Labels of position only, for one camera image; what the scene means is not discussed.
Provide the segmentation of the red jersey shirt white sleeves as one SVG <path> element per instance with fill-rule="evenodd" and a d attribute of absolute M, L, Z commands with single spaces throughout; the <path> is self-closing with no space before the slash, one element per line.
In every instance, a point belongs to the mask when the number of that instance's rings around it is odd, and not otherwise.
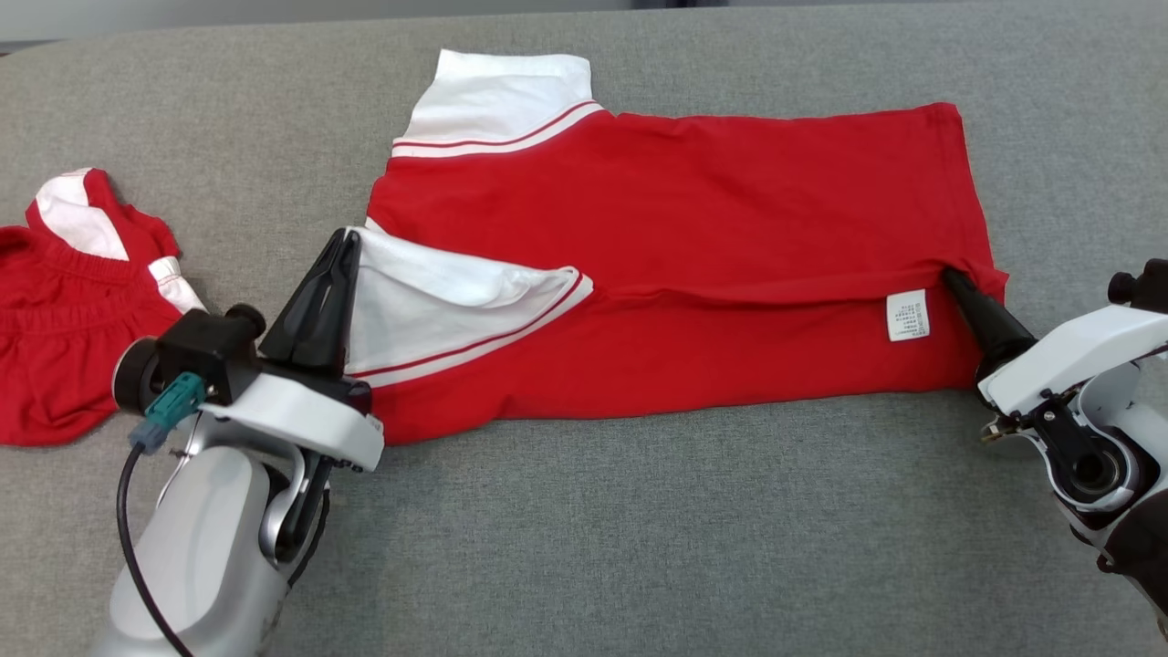
<path fill-rule="evenodd" d="M 439 54 L 359 229 L 347 371 L 387 444 L 973 382 L 943 272 L 1008 277 L 955 105 L 670 118 L 591 82 Z"/>

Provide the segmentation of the red shorts white side panels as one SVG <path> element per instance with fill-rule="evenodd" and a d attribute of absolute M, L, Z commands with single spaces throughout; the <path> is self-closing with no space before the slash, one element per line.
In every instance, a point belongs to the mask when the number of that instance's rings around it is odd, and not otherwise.
<path fill-rule="evenodd" d="M 0 227 L 0 447 L 68 444 L 116 412 L 121 353 L 202 307 L 180 254 L 100 168 L 54 177 Z"/>

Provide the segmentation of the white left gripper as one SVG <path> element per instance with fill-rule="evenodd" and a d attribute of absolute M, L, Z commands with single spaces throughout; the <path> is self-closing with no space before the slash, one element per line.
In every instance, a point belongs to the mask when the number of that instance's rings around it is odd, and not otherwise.
<path fill-rule="evenodd" d="M 260 341 L 267 361 L 318 367 L 331 376 L 343 374 L 360 260 L 359 234 L 335 230 Z M 370 472 L 384 448 L 381 428 L 361 412 L 305 383 L 267 373 L 259 374 L 232 403 L 206 400 L 201 412 Z"/>

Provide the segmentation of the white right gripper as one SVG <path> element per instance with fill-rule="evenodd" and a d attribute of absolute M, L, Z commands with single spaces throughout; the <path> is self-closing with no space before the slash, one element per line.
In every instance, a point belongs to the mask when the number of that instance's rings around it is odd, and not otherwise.
<path fill-rule="evenodd" d="M 975 337 L 982 357 L 975 383 L 1004 416 L 1026 416 L 1052 395 L 1072 390 L 1121 364 L 1168 345 L 1168 314 L 1108 305 L 1052 328 L 1040 340 L 1004 304 L 983 293 L 968 275 L 947 267 L 943 282 Z"/>

